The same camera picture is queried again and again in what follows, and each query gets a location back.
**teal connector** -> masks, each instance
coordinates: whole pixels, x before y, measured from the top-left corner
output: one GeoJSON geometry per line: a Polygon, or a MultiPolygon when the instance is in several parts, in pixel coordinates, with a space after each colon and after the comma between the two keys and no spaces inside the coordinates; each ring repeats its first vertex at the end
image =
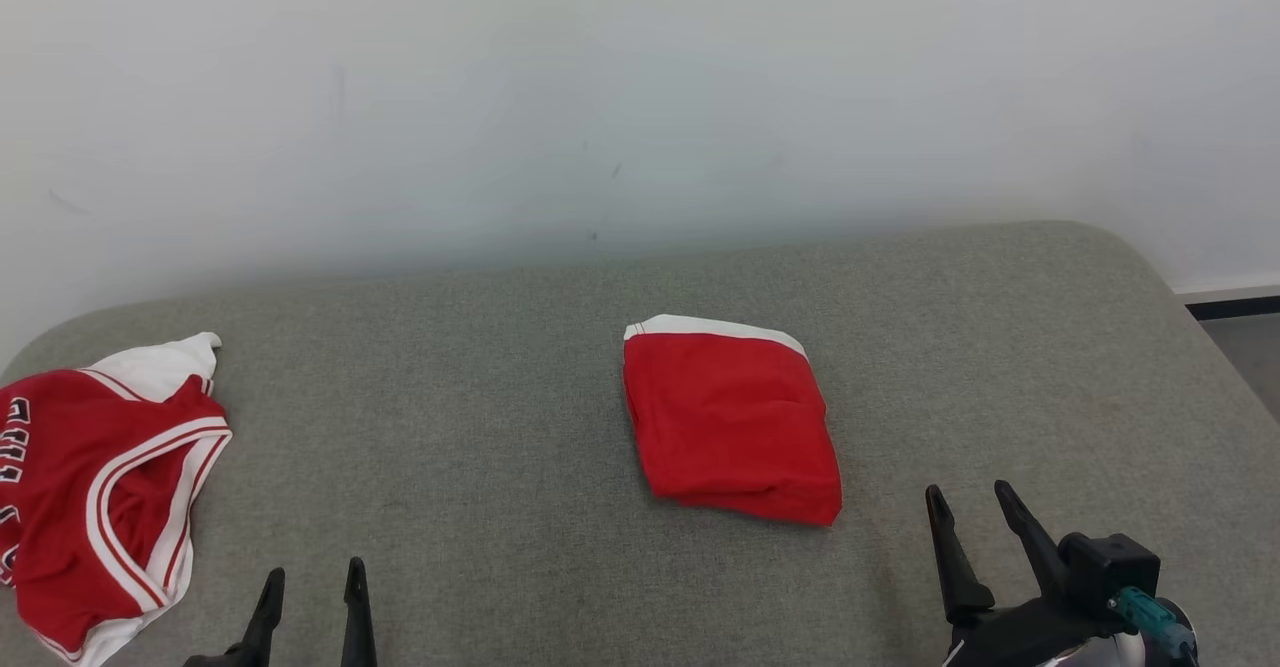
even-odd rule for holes
{"type": "Polygon", "coordinates": [[[1138,588],[1124,588],[1107,607],[1120,613],[1130,625],[1165,649],[1170,657],[1181,658],[1196,652],[1196,634],[1179,625],[1178,617],[1138,588]]]}

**wall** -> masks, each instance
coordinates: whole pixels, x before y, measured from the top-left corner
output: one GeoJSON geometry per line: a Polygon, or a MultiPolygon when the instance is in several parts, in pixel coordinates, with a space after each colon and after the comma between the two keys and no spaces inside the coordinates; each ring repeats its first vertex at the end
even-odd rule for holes
{"type": "Polygon", "coordinates": [[[109,303],[1064,218],[1280,284],[1280,0],[0,0],[0,361],[109,303]]]}

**red and white jersey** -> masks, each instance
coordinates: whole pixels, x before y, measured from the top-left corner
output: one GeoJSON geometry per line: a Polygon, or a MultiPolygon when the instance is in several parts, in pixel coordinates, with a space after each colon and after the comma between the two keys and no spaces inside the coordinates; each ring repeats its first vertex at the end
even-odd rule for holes
{"type": "Polygon", "coordinates": [[[230,439],[218,335],[0,390],[0,583],[41,641],[97,667],[187,591],[188,512],[230,439]]]}

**folded red shorts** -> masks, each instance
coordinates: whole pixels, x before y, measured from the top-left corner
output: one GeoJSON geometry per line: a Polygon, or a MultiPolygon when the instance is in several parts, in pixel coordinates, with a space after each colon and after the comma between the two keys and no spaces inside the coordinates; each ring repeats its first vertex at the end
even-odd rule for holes
{"type": "Polygon", "coordinates": [[[622,375],[659,498],[831,525],[840,467],[809,357],[791,335],[658,315],[630,325],[622,375]]]}

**floor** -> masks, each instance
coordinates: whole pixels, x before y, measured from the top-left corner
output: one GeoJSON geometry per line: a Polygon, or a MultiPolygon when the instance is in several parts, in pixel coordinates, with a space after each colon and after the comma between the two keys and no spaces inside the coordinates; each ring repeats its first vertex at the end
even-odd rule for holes
{"type": "Polygon", "coordinates": [[[1280,315],[1207,320],[1201,325],[1280,420],[1280,315]]]}

